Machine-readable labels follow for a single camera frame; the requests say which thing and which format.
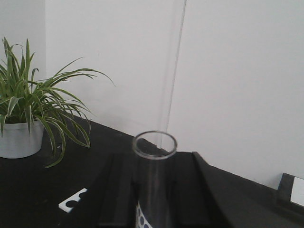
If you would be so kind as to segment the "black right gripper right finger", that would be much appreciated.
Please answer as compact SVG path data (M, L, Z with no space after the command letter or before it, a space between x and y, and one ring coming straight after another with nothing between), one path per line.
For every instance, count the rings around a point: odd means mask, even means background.
M179 228L302 228L303 213L277 190L209 165L197 152L174 156Z

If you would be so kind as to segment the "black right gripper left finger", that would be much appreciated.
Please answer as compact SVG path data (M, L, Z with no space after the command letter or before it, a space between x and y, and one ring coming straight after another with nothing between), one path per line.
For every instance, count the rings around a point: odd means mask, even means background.
M136 200L133 180L134 157L112 154L106 158L98 184L99 196L96 228L134 228Z

